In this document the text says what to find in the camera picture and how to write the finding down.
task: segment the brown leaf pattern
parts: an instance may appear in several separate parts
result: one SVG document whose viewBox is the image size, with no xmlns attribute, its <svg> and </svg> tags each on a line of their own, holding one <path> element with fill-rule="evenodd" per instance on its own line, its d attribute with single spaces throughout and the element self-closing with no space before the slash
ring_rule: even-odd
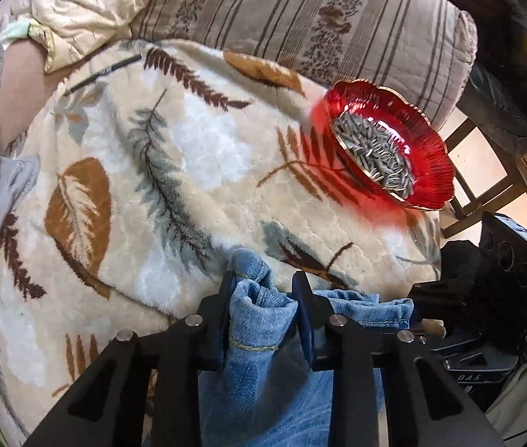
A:
<svg viewBox="0 0 527 447">
<path fill-rule="evenodd" d="M 75 381 L 75 364 L 73 363 L 73 348 L 71 348 L 71 338 L 69 337 L 69 333 L 65 335 L 65 357 L 67 358 L 67 370 L 69 372 L 69 376 L 71 377 L 71 381 Z"/>
<path fill-rule="evenodd" d="M 170 74 L 183 84 L 185 90 L 199 96 L 206 104 L 216 108 L 220 107 L 226 112 L 228 112 L 228 108 L 244 109 L 251 104 L 247 101 L 231 101 L 229 97 L 221 92 L 214 91 L 203 80 L 197 79 L 195 71 L 190 70 L 187 65 L 156 47 L 152 47 L 146 54 L 143 68 L 159 69 L 164 75 Z"/>
<path fill-rule="evenodd" d="M 313 127 L 309 139 L 302 127 L 298 135 L 291 127 L 287 129 L 286 137 L 280 128 L 276 128 L 276 134 L 284 164 L 277 166 L 259 180 L 258 187 L 279 171 L 288 170 L 316 200 L 321 201 L 322 197 L 326 196 L 339 205 L 342 205 L 344 200 L 358 204 L 357 193 L 373 196 L 366 185 L 355 179 L 346 169 L 342 159 L 336 154 L 334 143 L 329 136 L 324 135 L 320 138 Z M 320 141 L 324 151 L 323 158 L 319 147 Z"/>
<path fill-rule="evenodd" d="M 89 358 L 86 358 L 83 340 L 78 334 L 75 341 L 75 349 L 69 333 L 65 334 L 65 360 L 67 371 L 71 378 L 71 383 L 66 383 L 53 391 L 53 398 L 56 398 L 63 391 L 67 390 L 86 370 L 89 364 L 98 357 L 98 342 L 93 334 L 89 338 Z"/>
<path fill-rule="evenodd" d="M 299 75 L 275 62 L 251 55 L 224 50 L 224 60 L 235 70 L 251 79 L 276 88 L 291 89 L 304 96 Z"/>
<path fill-rule="evenodd" d="M 353 242 L 340 247 L 327 265 L 324 265 L 312 249 L 288 230 L 275 223 L 265 223 L 263 227 L 266 254 L 270 257 L 326 280 L 333 289 L 347 290 L 355 285 L 355 281 L 350 277 L 331 271 L 336 260 L 354 245 Z"/>
<path fill-rule="evenodd" d="M 43 287 L 32 281 L 27 269 L 23 265 L 23 261 L 17 250 L 18 234 L 17 217 L 9 213 L 0 228 L 0 250 L 3 252 L 7 266 L 13 273 L 13 283 L 23 293 L 24 300 L 27 301 L 27 296 L 32 299 L 38 299 L 46 294 L 46 291 Z"/>
<path fill-rule="evenodd" d="M 13 141 L 11 141 L 5 148 L 3 156 L 7 158 L 17 158 L 23 149 L 23 145 L 26 143 L 27 129 L 20 133 Z"/>
<path fill-rule="evenodd" d="M 103 297 L 110 287 L 98 279 L 110 238 L 110 185 L 96 158 L 85 158 L 57 177 L 44 227 L 78 278 Z"/>
</svg>

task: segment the fleece blanket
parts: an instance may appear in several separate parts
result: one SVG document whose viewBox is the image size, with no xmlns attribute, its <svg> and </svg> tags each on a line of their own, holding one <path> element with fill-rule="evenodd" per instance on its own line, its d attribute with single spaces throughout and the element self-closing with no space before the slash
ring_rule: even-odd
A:
<svg viewBox="0 0 527 447">
<path fill-rule="evenodd" d="M 66 95 L 101 69 L 139 61 Z M 164 330 L 238 246 L 275 283 L 404 297 L 439 273 L 438 213 L 346 170 L 309 116 L 325 89 L 189 41 L 118 43 L 61 83 L 12 156 L 34 188 L 0 229 L 0 428 L 18 445 L 114 337 Z"/>
</svg>

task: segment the striped pillowcase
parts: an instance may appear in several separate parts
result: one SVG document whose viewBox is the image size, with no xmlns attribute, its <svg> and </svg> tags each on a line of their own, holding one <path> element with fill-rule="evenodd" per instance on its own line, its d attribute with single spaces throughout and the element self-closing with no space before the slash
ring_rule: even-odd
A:
<svg viewBox="0 0 527 447">
<path fill-rule="evenodd" d="M 324 86 L 370 79 L 438 129 L 474 62 L 476 28 L 447 0 L 150 0 L 134 38 L 186 38 L 276 61 Z"/>
</svg>

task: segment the bed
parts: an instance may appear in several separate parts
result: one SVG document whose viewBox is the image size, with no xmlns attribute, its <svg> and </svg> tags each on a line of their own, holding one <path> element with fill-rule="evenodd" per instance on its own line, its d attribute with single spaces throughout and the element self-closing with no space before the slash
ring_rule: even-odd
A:
<svg viewBox="0 0 527 447">
<path fill-rule="evenodd" d="M 259 15 L 269 40 L 249 25 L 256 1 L 274 3 Z M 26 170 L 0 213 L 6 445 L 118 330 L 148 334 L 194 312 L 239 245 L 284 290 L 302 269 L 318 288 L 389 300 L 439 274 L 437 213 L 369 194 L 308 117 L 334 80 L 369 76 L 439 127 L 473 63 L 469 15 L 446 0 L 24 3 L 0 27 L 0 163 Z M 224 41 L 202 35 L 208 22 Z M 331 45 L 338 60 L 316 67 Z"/>
</svg>

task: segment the pen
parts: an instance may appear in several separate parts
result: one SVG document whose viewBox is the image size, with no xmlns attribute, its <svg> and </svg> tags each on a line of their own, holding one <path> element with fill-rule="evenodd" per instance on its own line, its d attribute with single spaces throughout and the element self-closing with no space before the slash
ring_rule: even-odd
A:
<svg viewBox="0 0 527 447">
<path fill-rule="evenodd" d="M 92 76 L 89 76 L 87 79 L 82 80 L 79 84 L 75 84 L 71 89 L 67 89 L 65 91 L 65 94 L 63 94 L 64 97 L 72 94 L 75 91 L 78 91 L 81 88 L 84 88 L 85 86 L 91 84 L 92 82 L 95 82 L 98 80 L 98 77 L 106 76 L 107 74 L 114 72 L 115 70 L 118 70 L 122 67 L 126 67 L 129 64 L 133 64 L 134 62 L 137 62 L 138 60 L 141 60 L 141 54 L 133 55 L 132 57 L 129 57 L 128 59 L 122 60 L 120 62 L 116 62 L 115 64 L 109 65 L 108 67 L 103 68 L 102 70 L 98 71 Z"/>
</svg>

